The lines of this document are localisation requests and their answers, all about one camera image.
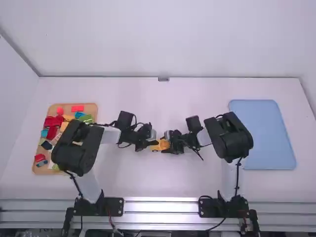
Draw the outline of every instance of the wooden tray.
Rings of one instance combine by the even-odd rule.
[[[58,107],[62,107],[64,109],[64,114],[65,115],[72,115],[75,116],[75,112],[71,112],[71,107],[75,106],[75,105],[84,105],[84,110],[83,113],[87,114],[87,115],[92,115],[93,120],[96,122],[96,118],[97,118],[97,112],[98,112],[98,106],[94,103],[76,103],[76,104],[54,104],[52,106],[50,106],[48,108],[47,111],[47,116],[57,116],[57,108]],[[55,142],[57,142],[56,140],[47,140],[48,142],[51,142],[52,145],[55,145]],[[36,162],[35,160],[33,161],[32,164],[32,172],[36,175],[53,175],[53,174],[63,174],[62,171],[60,170],[53,170],[50,169],[50,159],[51,159],[51,153],[47,150],[45,150],[42,146],[38,145],[38,148],[36,150],[35,155],[37,154],[44,154],[46,157],[46,160],[48,161],[48,164],[45,164],[41,167],[37,167],[36,166]]]

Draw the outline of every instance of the white table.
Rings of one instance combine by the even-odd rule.
[[[297,159],[292,171],[243,170],[240,185],[244,196],[250,202],[309,203],[311,206],[304,210],[314,214],[309,219],[314,221],[316,205],[310,202],[316,202],[312,185],[316,180],[316,123],[300,82],[294,78],[171,78],[169,82],[158,82],[156,78],[40,79],[1,178],[0,197],[73,199],[77,195],[67,176],[35,176],[31,172],[41,125],[51,104],[95,102],[99,107],[98,122],[113,121],[125,110],[134,113],[138,121],[151,122],[160,137],[168,129],[188,131],[186,117],[198,115],[203,121],[227,112],[232,99],[274,99]],[[106,145],[100,148],[94,172],[106,196],[195,200],[201,195],[215,197],[222,189],[221,160],[211,146],[201,150],[204,162],[189,151],[176,156],[151,153],[149,149],[135,153],[133,149]]]

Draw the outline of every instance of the blue mat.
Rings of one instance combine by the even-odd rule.
[[[253,137],[244,169],[294,169],[296,159],[282,115],[274,100],[232,100],[235,112]]]

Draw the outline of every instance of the metal frame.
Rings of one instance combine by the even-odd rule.
[[[198,198],[125,197],[124,214],[114,217],[126,230],[206,230],[221,218],[200,218]],[[62,228],[74,200],[0,199],[0,228]],[[316,232],[316,202],[250,202],[261,231]],[[80,217],[72,227],[80,228]],[[108,217],[83,217],[84,229],[111,229]],[[238,219],[227,219],[214,231],[238,231]]]

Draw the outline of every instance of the cable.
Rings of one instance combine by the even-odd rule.
[[[209,228],[209,229],[207,229],[206,231],[209,232],[209,231],[211,231],[211,230],[213,230],[213,229],[219,227],[220,225],[223,224],[223,222],[224,222],[225,220],[226,220],[226,217],[224,217],[224,218],[222,219],[222,221],[221,221],[220,223],[218,223],[216,226],[213,226],[212,228]]]
[[[195,154],[197,154],[198,157],[200,157],[201,160],[204,161],[204,159],[202,158],[202,156],[199,154],[200,148],[195,148],[195,147],[193,147],[193,146],[190,146],[190,145],[189,145],[185,140],[183,140],[183,139],[178,139],[178,141],[183,142],[183,144],[184,144],[185,146],[187,146],[189,149],[191,149],[192,151],[194,151]]]
[[[126,129],[124,129],[124,131],[127,131],[127,130],[134,131],[134,130],[137,128],[137,126],[138,126],[139,124],[144,125],[142,122],[137,123],[137,117],[136,117],[136,115],[133,115],[133,117],[135,117],[135,123],[134,123],[134,125],[131,125],[131,126],[127,127]],[[127,148],[127,147],[129,147],[129,146],[131,146],[131,145],[132,145],[132,143],[129,143],[128,145],[126,145],[126,146],[124,146],[124,147],[120,147],[119,144],[118,144],[118,148]]]
[[[239,166],[241,166],[241,160],[242,160],[242,157],[238,160],[237,162],[237,176],[236,176],[236,186],[235,186],[235,197],[237,196],[237,191],[239,189],[239,186],[238,186],[238,183],[239,183]]]
[[[138,237],[140,233],[141,233],[141,230],[134,237]]]
[[[64,172],[70,176],[70,179],[73,180],[73,182],[74,182],[74,184],[75,184],[75,187],[77,188],[77,191],[78,191],[78,193],[79,193],[79,196],[80,196],[81,198],[83,198],[83,194],[82,194],[82,192],[81,192],[81,190],[80,190],[80,188],[79,188],[79,185],[78,185],[78,183],[77,183],[77,181],[76,181],[75,176],[74,176],[72,173],[70,173],[70,172],[68,172],[68,171],[66,171],[66,170],[64,170]],[[82,231],[82,227],[83,227],[82,214],[81,214],[81,219],[80,219],[80,220],[81,220],[81,222],[80,222],[80,223],[81,223],[81,229],[80,229],[80,231]]]
[[[202,198],[213,199],[211,196],[203,195],[203,196],[200,196],[200,197],[199,197],[199,199],[198,199],[198,202],[199,202],[199,203],[200,203],[200,201],[201,201]],[[209,231],[211,231],[211,230],[213,230],[213,229],[219,227],[219,226],[226,220],[226,218],[227,218],[227,217],[226,217],[226,213],[225,213],[225,214],[223,213],[223,215],[225,215],[225,217],[224,217],[216,226],[213,226],[212,228],[209,228],[209,229],[207,229],[207,230],[205,230],[205,231],[209,232]]]
[[[118,148],[126,148],[126,147],[129,147],[129,146],[131,146],[131,145],[132,145],[132,144],[129,143],[128,145],[126,145],[126,146],[124,146],[124,147],[120,147],[119,144],[118,144]]]

